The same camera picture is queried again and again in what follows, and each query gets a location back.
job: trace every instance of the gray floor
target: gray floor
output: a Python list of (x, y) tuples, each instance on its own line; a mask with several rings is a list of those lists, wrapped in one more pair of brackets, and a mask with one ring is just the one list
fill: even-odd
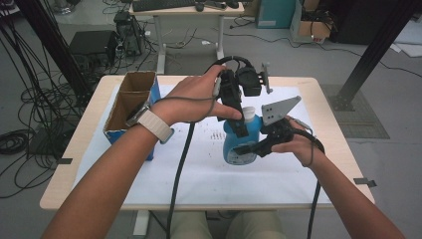
[[(37, 37), (25, 20), (15, 17), (18, 31), (23, 35), (37, 54), (41, 48)], [(254, 25), (229, 29), (233, 20), (226, 20), (225, 33), (233, 35), (250, 34), (267, 40), (288, 38), (287, 30), (262, 30)], [(77, 26), (61, 25), (62, 32), (68, 42), (76, 31), (92, 29), (112, 29), (112, 26)], [(148, 27), (154, 37), (152, 26)], [(169, 32), (166, 42), (183, 41), (187, 29)], [(193, 34), (190, 29), (188, 37)], [(203, 39), (216, 41), (216, 32), (212, 29), (198, 29), (195, 37), (184, 49), (169, 50), (166, 75), (199, 75), (214, 61), (212, 45), (202, 45)], [(364, 46), (341, 45), (326, 41), (326, 49), (345, 49), (362, 54)], [(342, 85), (350, 75), (359, 57), (345, 51), (326, 51), (317, 45), (292, 47), (288, 40), (274, 43), (250, 36), (225, 36), (225, 55), (237, 55), (249, 59), (253, 65), (270, 62), (272, 76), (313, 77), (321, 84)], [(0, 47), (0, 133), (23, 126), (17, 121), (18, 108), (21, 106), (20, 95), (24, 90), (16, 70)], [(404, 53), (389, 50), (382, 62), (389, 67), (404, 68), (422, 74), (422, 59), (409, 58)], [(155, 62), (147, 62), (143, 70), (153, 70)], [(364, 96), (387, 130), (390, 139), (348, 138), (347, 142), (363, 172), (378, 184), (371, 189), (376, 205), (403, 231), (407, 238), (420, 238), (422, 228), (422, 191), (420, 181), (422, 174), (422, 105), (420, 104), (422, 79), (415, 75), (396, 70), (388, 70), (378, 65), (361, 88)], [(18, 156), (0, 156), (0, 168), (3, 170)], [(35, 163), (19, 180), (39, 173)], [(8, 194), (16, 190), (13, 187), (14, 171), (0, 176), (0, 194)], [(37, 238), (49, 223), (54, 212), (42, 210), (40, 198), (47, 183), (33, 189), (25, 190), (9, 199), (0, 199), (0, 238)], [(289, 238), (305, 238), (309, 212), (307, 210), (281, 210), (280, 215), (286, 234)], [(121, 212), (108, 238), (128, 238), (133, 227), (134, 213)], [(164, 222), (165, 213), (159, 213)], [(220, 218), (210, 220), (209, 225), (215, 238), (223, 238), (230, 220)], [(164, 233), (157, 223), (150, 221), (147, 238), (163, 238)], [(333, 209), (318, 210), (314, 226), (314, 238), (347, 238), (348, 234)]]

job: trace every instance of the spray bottle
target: spray bottle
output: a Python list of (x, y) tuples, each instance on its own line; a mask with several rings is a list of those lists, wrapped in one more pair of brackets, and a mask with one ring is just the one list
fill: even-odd
[(251, 163), (257, 157), (257, 154), (252, 152), (238, 155), (233, 150), (234, 147), (254, 144), (260, 140), (262, 121), (257, 115), (255, 115), (255, 108), (246, 107), (242, 108), (242, 111), (245, 117), (245, 125), (249, 133), (248, 136), (237, 137), (227, 121), (224, 122), (223, 126), (224, 131), (226, 132), (226, 139), (223, 146), (224, 160), (226, 160), (227, 163), (234, 165), (245, 165)]

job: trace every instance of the pants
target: pants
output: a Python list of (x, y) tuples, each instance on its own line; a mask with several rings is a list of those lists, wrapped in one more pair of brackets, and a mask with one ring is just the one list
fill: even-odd
[[(211, 239), (205, 212), (174, 212), (172, 239)], [(226, 239), (286, 239), (276, 211), (243, 211), (232, 221)]]

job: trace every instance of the open cardboard box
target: open cardboard box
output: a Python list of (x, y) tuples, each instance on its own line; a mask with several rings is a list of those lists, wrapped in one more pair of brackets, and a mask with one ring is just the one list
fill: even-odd
[[(114, 143), (128, 130), (127, 116), (141, 102), (154, 104), (161, 98), (155, 72), (128, 72), (124, 76), (104, 126), (104, 134)], [(153, 159), (153, 150), (147, 160)]]
[(307, 12), (311, 12), (317, 8), (318, 3), (319, 0), (306, 0), (303, 6), (300, 0), (296, 0), (295, 14), (290, 28), (292, 40), (294, 42), (315, 42), (322, 44), (325, 38), (329, 37), (332, 24), (302, 20), (303, 7), (305, 7)]

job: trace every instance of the keyboard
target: keyboard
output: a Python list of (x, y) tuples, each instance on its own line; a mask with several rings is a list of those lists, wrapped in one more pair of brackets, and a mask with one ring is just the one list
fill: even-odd
[(139, 0), (132, 1), (133, 12), (153, 11), (195, 6), (195, 0)]

